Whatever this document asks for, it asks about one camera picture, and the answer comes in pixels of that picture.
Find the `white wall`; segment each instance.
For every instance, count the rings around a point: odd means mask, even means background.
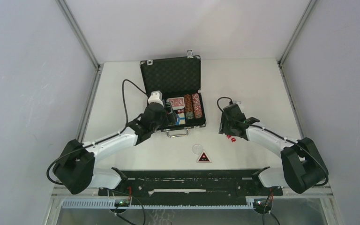
[[[53,0],[0,0],[0,225],[42,223],[94,68]]]
[[[360,1],[319,1],[285,75],[345,224],[360,224]]]
[[[309,0],[67,0],[100,62],[280,58]]]

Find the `case latch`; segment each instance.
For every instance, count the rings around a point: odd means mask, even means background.
[[[193,58],[192,49],[191,49],[191,50],[187,50],[187,58]]]

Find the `red wire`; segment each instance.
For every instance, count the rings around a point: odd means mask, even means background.
[[[130,196],[132,195],[132,187],[127,187],[127,189],[129,190],[129,197],[127,199],[130,201]]]
[[[271,190],[271,188],[270,188],[270,192],[271,192],[271,195],[270,195],[269,200],[270,200],[270,202],[272,202],[274,200],[274,190]]]

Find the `white table surface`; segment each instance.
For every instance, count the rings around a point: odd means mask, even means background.
[[[242,102],[246,117],[254,116],[279,134],[300,138],[292,108],[275,59],[203,60],[201,94],[207,126],[191,129],[187,137],[168,138],[155,133],[150,139],[103,159],[100,168],[121,170],[204,170],[281,167],[280,158],[253,142],[231,142],[218,134],[221,96]],[[129,79],[144,89],[139,62],[106,62],[93,103],[85,139],[90,141],[117,132],[125,125],[121,83]],[[129,120],[146,107],[146,97],[125,84]],[[221,100],[224,107],[228,101]],[[171,134],[184,131],[173,131]],[[200,144],[212,163],[197,163],[192,147]]]

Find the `case handle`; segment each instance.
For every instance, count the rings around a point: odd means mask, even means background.
[[[172,137],[185,137],[185,136],[187,136],[189,133],[190,133],[190,129],[186,129],[186,133],[185,134],[183,134],[183,135],[169,135],[169,131],[167,131],[166,132],[166,135],[168,136],[168,137],[170,137],[170,138],[172,138]]]

